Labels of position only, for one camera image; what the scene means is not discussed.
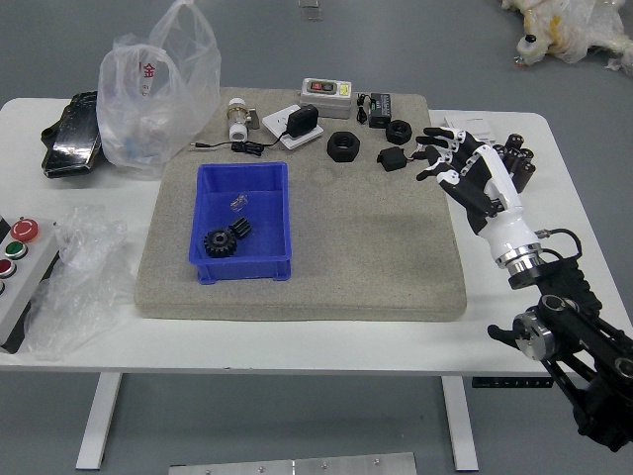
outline green button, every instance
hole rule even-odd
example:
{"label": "green button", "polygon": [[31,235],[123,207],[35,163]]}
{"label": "green button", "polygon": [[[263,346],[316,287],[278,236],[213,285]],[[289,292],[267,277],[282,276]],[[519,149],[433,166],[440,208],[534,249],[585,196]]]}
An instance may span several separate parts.
{"label": "green button", "polygon": [[5,247],[4,252],[7,255],[7,257],[10,257],[13,259],[19,259],[20,257],[23,257],[27,253],[27,247],[22,242],[19,242],[18,240],[14,240],[13,242],[10,242]]}

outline red button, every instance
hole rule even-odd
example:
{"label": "red button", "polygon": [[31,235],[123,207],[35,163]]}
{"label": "red button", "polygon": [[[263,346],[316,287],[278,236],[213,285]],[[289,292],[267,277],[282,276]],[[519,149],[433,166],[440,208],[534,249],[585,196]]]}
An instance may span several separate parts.
{"label": "red button", "polygon": [[8,279],[16,271],[16,264],[9,259],[0,260],[0,279]]}
{"label": "red button", "polygon": [[20,220],[11,227],[11,238],[19,242],[29,242],[38,236],[38,223],[34,220]]}

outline blue plastic bin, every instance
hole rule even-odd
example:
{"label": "blue plastic bin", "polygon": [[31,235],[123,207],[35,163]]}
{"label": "blue plastic bin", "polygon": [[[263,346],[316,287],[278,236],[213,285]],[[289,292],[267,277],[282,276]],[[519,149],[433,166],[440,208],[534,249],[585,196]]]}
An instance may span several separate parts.
{"label": "blue plastic bin", "polygon": [[[244,195],[248,203],[236,213],[230,203]],[[252,231],[237,241],[231,257],[209,257],[207,233],[246,218]],[[290,207],[288,165],[284,162],[205,164],[198,168],[196,204],[189,262],[198,267],[198,282],[271,277],[290,278]]]}

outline black power adapter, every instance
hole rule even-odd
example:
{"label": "black power adapter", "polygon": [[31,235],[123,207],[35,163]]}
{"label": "black power adapter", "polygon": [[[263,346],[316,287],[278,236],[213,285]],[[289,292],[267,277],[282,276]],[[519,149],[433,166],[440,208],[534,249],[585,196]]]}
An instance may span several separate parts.
{"label": "black power adapter", "polygon": [[373,92],[369,96],[369,127],[386,129],[392,121],[392,96]]}
{"label": "black power adapter", "polygon": [[293,139],[304,136],[317,126],[318,109],[312,104],[302,106],[288,116],[286,134]]}

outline black gear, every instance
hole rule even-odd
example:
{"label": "black gear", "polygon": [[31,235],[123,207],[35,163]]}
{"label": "black gear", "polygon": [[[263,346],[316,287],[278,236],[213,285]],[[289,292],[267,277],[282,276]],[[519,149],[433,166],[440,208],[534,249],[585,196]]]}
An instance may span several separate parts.
{"label": "black gear", "polygon": [[232,231],[238,239],[244,239],[244,237],[250,233],[251,227],[250,223],[246,218],[237,218],[233,223],[228,226],[228,228]]}
{"label": "black gear", "polygon": [[237,241],[231,230],[218,228],[205,236],[205,250],[210,257],[230,257],[237,249]]}

